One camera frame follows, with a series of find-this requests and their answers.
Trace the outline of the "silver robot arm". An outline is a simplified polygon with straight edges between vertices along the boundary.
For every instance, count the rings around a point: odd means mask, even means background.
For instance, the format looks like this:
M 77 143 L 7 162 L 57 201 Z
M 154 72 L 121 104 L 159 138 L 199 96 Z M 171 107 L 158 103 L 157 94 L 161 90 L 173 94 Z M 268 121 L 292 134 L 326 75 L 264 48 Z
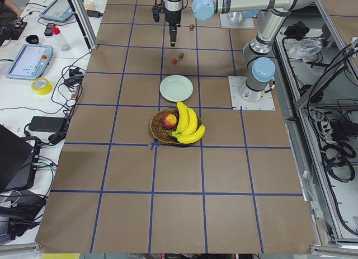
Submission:
M 264 55 L 271 45 L 283 22 L 293 10 L 303 8 L 315 0 L 192 0 L 192 11 L 199 21 L 206 21 L 216 13 L 266 10 L 267 15 L 255 39 L 249 43 L 253 52 Z M 175 46 L 177 27 L 181 22 L 183 0 L 164 0 L 163 12 L 169 24 L 170 43 Z
M 289 11 L 281 8 L 269 9 L 263 14 L 256 37 L 243 49 L 248 76 L 239 88 L 239 93 L 248 102 L 260 101 L 266 93 L 266 86 L 274 77 L 276 65 L 268 54 L 289 14 Z

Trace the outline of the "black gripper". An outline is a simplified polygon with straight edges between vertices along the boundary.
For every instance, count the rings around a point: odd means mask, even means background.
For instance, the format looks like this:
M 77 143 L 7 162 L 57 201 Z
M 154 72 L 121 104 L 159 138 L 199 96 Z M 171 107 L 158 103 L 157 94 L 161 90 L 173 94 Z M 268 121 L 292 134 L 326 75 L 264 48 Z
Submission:
M 182 1 L 164 0 L 164 13 L 169 24 L 171 47 L 176 46 L 177 28 L 181 26 Z

